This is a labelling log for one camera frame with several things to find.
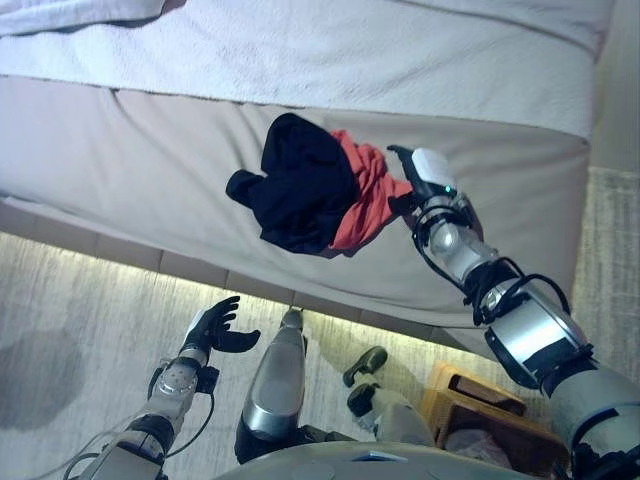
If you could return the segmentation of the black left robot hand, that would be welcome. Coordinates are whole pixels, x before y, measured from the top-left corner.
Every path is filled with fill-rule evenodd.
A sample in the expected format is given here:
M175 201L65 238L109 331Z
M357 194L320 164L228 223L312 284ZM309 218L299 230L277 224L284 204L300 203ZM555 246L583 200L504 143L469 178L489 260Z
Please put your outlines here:
M209 357L212 350L223 353L244 353L251 350L258 343L261 332L231 330L231 322L236 319L239 302L239 296L231 296L199 311L189 324L179 352L196 350Z

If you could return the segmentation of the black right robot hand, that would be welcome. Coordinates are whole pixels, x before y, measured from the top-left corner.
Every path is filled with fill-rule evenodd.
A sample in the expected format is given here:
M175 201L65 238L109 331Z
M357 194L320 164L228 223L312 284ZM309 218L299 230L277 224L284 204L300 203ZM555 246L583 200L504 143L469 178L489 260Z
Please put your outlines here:
M458 188L443 154L424 147L411 150L389 145L386 149L397 156L411 185L409 193L388 200L394 214L407 216L418 208L422 211L456 211L454 200Z

